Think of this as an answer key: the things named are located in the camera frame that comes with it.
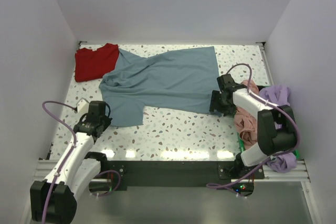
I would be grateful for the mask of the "blue-grey t-shirt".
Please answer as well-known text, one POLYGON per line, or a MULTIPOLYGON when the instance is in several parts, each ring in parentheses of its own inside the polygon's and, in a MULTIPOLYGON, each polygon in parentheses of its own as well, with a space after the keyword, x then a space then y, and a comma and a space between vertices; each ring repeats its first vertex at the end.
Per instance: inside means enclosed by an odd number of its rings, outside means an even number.
POLYGON ((218 74, 214 47, 147 58, 120 49, 115 69, 103 76, 99 89, 111 108, 112 126, 137 126, 145 106, 208 114, 218 74))

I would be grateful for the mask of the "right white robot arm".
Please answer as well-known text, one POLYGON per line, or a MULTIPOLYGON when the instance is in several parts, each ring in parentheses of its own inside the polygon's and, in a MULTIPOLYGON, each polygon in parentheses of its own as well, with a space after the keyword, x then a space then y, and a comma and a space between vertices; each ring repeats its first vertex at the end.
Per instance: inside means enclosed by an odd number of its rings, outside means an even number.
POLYGON ((218 77, 217 83, 219 90, 212 91, 210 112, 233 116, 241 107, 257 122, 257 143, 222 168, 226 176, 246 178, 266 159, 296 148, 298 130, 290 106, 268 102, 248 90, 246 85, 236 83, 230 74, 218 77))

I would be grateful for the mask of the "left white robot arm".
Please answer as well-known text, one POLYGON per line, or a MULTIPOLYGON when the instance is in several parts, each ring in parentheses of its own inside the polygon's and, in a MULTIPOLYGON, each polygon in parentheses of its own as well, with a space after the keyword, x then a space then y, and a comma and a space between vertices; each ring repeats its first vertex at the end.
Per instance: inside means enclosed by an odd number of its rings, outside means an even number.
POLYGON ((69 144, 57 164, 30 187, 32 220, 40 223, 71 223, 77 201, 94 177, 108 174, 106 154, 91 151, 110 126, 110 106, 103 101, 87 103, 86 112, 74 126, 69 144))

